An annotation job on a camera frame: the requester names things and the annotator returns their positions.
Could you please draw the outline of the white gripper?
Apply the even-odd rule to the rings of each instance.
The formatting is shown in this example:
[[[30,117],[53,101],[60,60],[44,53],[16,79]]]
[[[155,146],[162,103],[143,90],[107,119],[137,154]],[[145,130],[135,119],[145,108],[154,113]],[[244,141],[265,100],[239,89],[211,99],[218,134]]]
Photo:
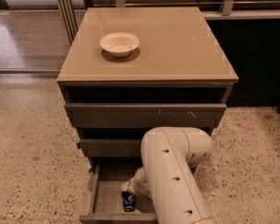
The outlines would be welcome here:
[[[120,190],[122,192],[129,192],[131,195],[129,195],[129,201],[134,202],[135,196],[134,195],[140,195],[141,194],[141,186],[135,181],[134,178],[131,178],[128,182],[125,182],[121,185]]]

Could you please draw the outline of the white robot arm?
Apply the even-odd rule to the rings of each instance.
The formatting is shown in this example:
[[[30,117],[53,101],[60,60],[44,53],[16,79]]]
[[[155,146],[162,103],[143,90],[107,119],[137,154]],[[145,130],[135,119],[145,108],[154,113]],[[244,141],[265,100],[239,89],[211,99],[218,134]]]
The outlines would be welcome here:
[[[214,145],[197,128],[159,127],[141,141],[143,166],[121,186],[123,208],[132,211],[137,196],[148,196],[159,224],[216,224],[191,169],[207,161]]]

